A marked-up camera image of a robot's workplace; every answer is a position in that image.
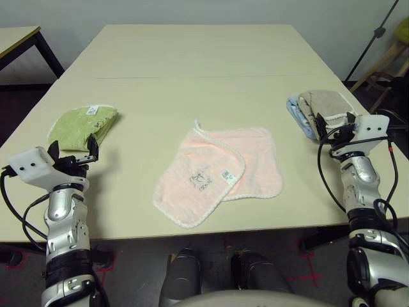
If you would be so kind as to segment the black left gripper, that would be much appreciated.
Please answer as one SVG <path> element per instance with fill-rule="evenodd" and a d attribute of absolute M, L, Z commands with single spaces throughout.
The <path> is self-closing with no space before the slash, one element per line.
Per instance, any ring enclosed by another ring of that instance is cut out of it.
<path fill-rule="evenodd" d="M 72 177 L 86 178 L 89 170 L 88 164 L 96 162 L 99 156 L 98 142 L 94 134 L 88 137 L 87 148 L 89 155 L 83 158 L 77 159 L 73 155 L 59 158 L 59 143 L 58 140 L 55 140 L 49 145 L 47 153 L 53 160 L 56 160 L 54 164 L 56 170 Z"/>

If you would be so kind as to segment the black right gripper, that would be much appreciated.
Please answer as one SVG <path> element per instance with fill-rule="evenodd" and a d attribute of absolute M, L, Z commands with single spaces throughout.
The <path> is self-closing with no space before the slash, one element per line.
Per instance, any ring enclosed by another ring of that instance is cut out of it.
<path fill-rule="evenodd" d="M 320 141 L 319 150 L 322 150 L 324 145 L 330 145 L 332 148 L 338 145 L 349 143 L 354 137 L 354 126 L 356 116 L 353 113 L 346 113 L 346 126 L 340 126 L 327 131 L 326 121 L 320 113 L 316 114 L 315 124 L 317 138 Z"/>

